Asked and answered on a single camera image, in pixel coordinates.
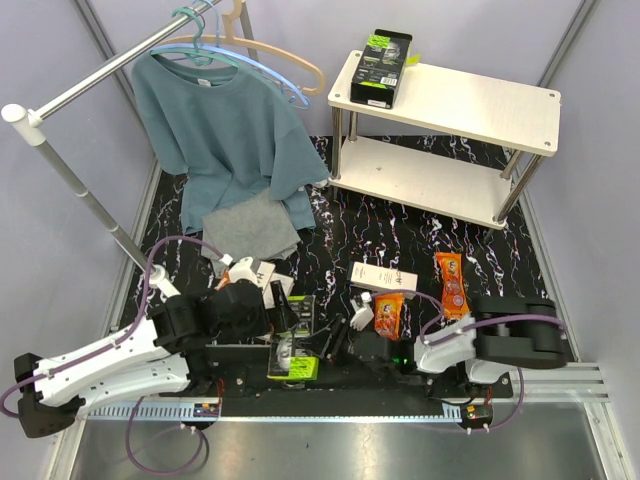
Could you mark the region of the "black green razor box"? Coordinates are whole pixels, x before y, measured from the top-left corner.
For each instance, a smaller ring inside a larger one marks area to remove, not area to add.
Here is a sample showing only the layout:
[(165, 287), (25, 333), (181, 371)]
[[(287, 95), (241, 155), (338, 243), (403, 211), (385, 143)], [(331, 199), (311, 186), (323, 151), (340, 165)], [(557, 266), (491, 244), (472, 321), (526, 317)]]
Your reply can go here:
[[(290, 296), (290, 299), (314, 299), (314, 295)], [(304, 338), (292, 327), (284, 334), (273, 331), (269, 338), (267, 378), (283, 382), (306, 382), (317, 379), (319, 360), (304, 348)]]

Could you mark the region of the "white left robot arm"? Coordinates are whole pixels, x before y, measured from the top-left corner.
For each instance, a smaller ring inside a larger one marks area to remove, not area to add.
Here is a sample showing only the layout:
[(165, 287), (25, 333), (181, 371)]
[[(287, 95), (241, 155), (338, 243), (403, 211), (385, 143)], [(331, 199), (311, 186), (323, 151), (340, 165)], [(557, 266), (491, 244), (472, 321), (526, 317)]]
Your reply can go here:
[(17, 419), (31, 439), (58, 433), (104, 405), (140, 396), (204, 396), (222, 386), (210, 346), (237, 345), (299, 328), (282, 285), (262, 290), (240, 280), (203, 296), (178, 294), (138, 322), (56, 358), (33, 353), (14, 360)]

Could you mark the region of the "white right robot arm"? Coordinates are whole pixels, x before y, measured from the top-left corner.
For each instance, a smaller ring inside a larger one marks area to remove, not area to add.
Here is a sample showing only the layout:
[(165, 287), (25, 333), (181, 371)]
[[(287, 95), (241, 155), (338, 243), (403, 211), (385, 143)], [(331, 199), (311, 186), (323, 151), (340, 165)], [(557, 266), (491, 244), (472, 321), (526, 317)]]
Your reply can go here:
[(373, 371), (396, 371), (402, 377), (439, 376), (454, 371), (454, 384), (466, 396), (476, 396), (510, 370), (556, 370), (568, 363), (563, 347), (564, 323), (553, 301), (528, 298), (478, 297), (458, 319), (441, 301), (417, 292), (429, 301), (436, 316), (426, 322), (413, 342), (365, 337), (373, 320), (371, 309), (382, 293), (355, 297), (354, 316), (347, 326), (358, 332), (338, 358)]

